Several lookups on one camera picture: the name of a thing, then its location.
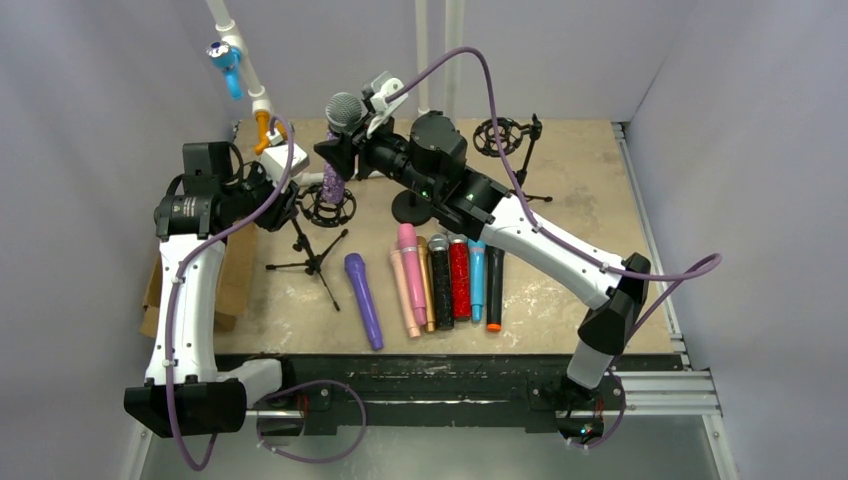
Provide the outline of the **glitter purple microphone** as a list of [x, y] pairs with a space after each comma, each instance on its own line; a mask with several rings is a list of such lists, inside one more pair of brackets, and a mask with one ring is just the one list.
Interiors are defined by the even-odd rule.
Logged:
[[[347, 92], [334, 94], [325, 107], [328, 120], [328, 139], [336, 140], [351, 137], [366, 116], [364, 103], [355, 95]], [[353, 176], [354, 160], [347, 158], [337, 166], [327, 163], [324, 168], [322, 184], [323, 199], [333, 205], [344, 199], [345, 183]]]

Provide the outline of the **black round-base mic stand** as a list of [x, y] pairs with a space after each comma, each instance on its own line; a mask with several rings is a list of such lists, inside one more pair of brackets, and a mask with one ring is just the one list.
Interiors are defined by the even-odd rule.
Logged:
[[398, 193], [391, 203], [391, 214], [399, 224], [422, 226], [433, 218], [431, 201], [411, 190]]

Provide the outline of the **brown cardboard box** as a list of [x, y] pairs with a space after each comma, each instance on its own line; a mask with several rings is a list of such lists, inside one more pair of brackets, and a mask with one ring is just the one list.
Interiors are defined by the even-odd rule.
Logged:
[[[247, 311], [254, 260], [258, 246], [258, 227], [249, 224], [228, 237], [221, 264], [214, 314], [214, 332], [234, 330], [238, 319]], [[155, 338], [162, 295], [162, 262], [156, 259], [142, 301], [143, 320], [139, 333]]]

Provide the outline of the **hot pink microphone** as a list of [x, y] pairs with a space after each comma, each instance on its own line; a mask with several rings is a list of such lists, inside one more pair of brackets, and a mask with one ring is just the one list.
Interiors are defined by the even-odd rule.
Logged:
[[397, 243], [404, 267], [408, 297], [413, 317], [419, 326], [427, 325], [427, 303], [418, 256], [418, 241], [414, 226], [402, 223], [397, 230]]

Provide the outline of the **gold microphone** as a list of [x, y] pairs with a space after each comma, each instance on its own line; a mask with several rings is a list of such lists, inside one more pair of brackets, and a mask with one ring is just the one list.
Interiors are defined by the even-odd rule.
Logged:
[[433, 303], [433, 293], [429, 263], [429, 249], [427, 239], [424, 236], [417, 237], [417, 252], [421, 269], [422, 284], [427, 305], [427, 324], [425, 330], [427, 333], [436, 332], [436, 316]]

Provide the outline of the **black glitter microphone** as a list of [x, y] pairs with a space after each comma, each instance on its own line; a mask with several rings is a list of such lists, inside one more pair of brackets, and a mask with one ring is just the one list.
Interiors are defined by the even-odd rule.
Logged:
[[449, 241], [446, 235], [437, 233], [428, 241], [432, 294], [435, 311], [436, 329], [452, 330], [453, 318], [452, 288], [449, 263]]

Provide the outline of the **red glitter microphone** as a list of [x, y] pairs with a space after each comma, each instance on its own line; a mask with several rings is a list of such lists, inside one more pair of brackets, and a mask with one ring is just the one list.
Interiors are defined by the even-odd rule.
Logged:
[[452, 314], [455, 321], [468, 321], [471, 319], [472, 307], [467, 238], [449, 233], [448, 241]]

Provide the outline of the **light blue microphone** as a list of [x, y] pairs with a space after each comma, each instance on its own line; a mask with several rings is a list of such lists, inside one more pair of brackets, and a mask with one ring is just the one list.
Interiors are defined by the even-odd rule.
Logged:
[[486, 245], [480, 240], [468, 240], [470, 268], [471, 321], [479, 323], [483, 319], [485, 302]]

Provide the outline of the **black microphone orange end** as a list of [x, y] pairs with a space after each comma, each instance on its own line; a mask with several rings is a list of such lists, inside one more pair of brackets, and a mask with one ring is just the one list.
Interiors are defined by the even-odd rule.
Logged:
[[486, 328], [491, 333], [502, 330], [505, 252], [497, 247], [486, 247], [487, 304]]

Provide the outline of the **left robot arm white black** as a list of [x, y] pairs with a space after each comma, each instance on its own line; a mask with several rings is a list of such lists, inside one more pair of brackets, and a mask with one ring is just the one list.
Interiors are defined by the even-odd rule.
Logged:
[[125, 411], [161, 438], [237, 432], [249, 407], [282, 386], [277, 360], [249, 360], [219, 371], [214, 353], [219, 274], [234, 227], [279, 230], [296, 215], [293, 177], [310, 164], [283, 141], [254, 162], [227, 141], [187, 143], [183, 172], [154, 211], [160, 241], [161, 300], [155, 345]]

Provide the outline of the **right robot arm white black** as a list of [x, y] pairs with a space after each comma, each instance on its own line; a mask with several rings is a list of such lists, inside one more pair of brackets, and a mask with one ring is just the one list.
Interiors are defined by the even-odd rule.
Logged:
[[395, 133], [390, 117], [330, 113], [327, 120], [333, 137], [314, 150], [344, 179], [356, 168], [382, 173], [429, 205], [448, 231], [520, 258], [586, 305], [566, 374], [585, 389], [600, 384], [646, 302], [647, 258], [599, 250], [525, 211], [517, 194], [467, 166], [467, 140], [437, 111], [415, 120], [409, 137]]

